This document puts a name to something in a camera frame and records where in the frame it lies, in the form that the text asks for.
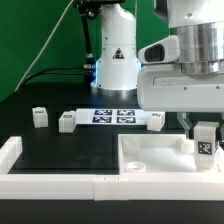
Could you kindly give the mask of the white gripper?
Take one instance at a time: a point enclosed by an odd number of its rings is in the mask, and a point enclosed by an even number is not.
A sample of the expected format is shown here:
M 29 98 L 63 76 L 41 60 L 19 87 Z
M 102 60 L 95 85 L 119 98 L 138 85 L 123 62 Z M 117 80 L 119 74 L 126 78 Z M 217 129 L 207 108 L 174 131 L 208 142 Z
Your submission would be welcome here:
M 224 72 L 185 75 L 175 64 L 144 66 L 138 74 L 137 98 L 145 111 L 178 112 L 187 139 L 193 139 L 193 123 L 187 112 L 224 112 Z M 224 142 L 224 113 L 219 121 Z

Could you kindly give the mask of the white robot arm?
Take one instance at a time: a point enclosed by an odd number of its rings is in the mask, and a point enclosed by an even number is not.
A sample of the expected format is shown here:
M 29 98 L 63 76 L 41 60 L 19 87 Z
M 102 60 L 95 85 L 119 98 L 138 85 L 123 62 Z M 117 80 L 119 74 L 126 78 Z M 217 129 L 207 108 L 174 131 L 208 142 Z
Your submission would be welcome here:
M 175 112 L 188 137 L 205 137 L 212 127 L 224 140 L 224 125 L 191 126 L 188 113 L 224 115 L 224 0 L 153 0 L 169 35 L 136 49 L 136 20 L 115 2 L 100 3 L 102 53 L 93 91 L 136 93 L 145 111 Z

